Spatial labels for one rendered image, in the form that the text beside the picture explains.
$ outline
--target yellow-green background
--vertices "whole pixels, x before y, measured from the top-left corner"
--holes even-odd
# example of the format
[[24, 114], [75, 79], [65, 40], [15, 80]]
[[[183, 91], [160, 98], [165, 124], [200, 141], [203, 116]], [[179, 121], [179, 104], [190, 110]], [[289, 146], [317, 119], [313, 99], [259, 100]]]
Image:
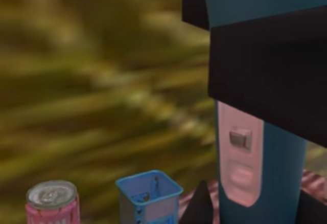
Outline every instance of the yellow-green background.
[[[40, 181], [74, 182], [83, 223], [105, 224], [117, 178], [162, 169], [189, 191], [215, 177], [208, 33], [180, 3], [0, 0], [1, 223], [25, 222]], [[307, 155], [322, 172], [323, 149]]]

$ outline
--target silver can top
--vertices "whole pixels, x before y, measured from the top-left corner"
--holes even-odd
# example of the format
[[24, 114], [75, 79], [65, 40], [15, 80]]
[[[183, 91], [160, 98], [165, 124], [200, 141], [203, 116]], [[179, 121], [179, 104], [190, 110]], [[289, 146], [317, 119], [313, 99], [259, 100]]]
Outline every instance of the silver can top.
[[77, 196], [76, 186], [67, 181], [42, 182], [28, 190], [26, 198], [36, 209], [58, 209], [70, 204]]

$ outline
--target pink soda can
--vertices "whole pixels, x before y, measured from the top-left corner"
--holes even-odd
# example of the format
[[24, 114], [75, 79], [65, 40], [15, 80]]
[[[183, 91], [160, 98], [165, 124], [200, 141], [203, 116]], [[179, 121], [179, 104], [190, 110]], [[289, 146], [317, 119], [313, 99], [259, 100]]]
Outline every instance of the pink soda can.
[[26, 194], [27, 224], [80, 224], [76, 186], [67, 181], [42, 182]]

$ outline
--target square container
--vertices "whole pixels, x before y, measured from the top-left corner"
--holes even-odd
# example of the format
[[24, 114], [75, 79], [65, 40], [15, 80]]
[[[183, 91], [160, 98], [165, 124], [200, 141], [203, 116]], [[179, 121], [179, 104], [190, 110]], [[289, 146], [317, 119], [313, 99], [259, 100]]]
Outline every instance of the square container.
[[120, 191], [120, 224], [178, 224], [178, 199], [183, 192], [159, 170], [116, 181]]

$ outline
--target red and white striped cloth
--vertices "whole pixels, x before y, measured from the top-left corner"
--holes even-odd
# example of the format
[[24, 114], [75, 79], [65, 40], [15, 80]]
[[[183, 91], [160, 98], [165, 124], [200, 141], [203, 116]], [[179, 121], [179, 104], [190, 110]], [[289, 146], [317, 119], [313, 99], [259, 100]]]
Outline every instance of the red and white striped cloth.
[[[218, 202], [218, 183], [217, 181], [211, 181], [208, 184], [210, 191], [211, 200], [214, 206], [214, 221], [213, 224], [220, 224], [219, 221], [219, 202]], [[308, 170], [303, 171], [302, 177], [302, 190], [306, 191], [310, 195], [319, 199], [320, 201], [327, 204], [327, 200], [324, 198], [323, 194], [324, 188], [324, 177], [310, 172]], [[187, 208], [191, 198], [193, 197], [194, 191], [182, 196], [179, 200], [179, 218], [183, 215], [185, 209]]]

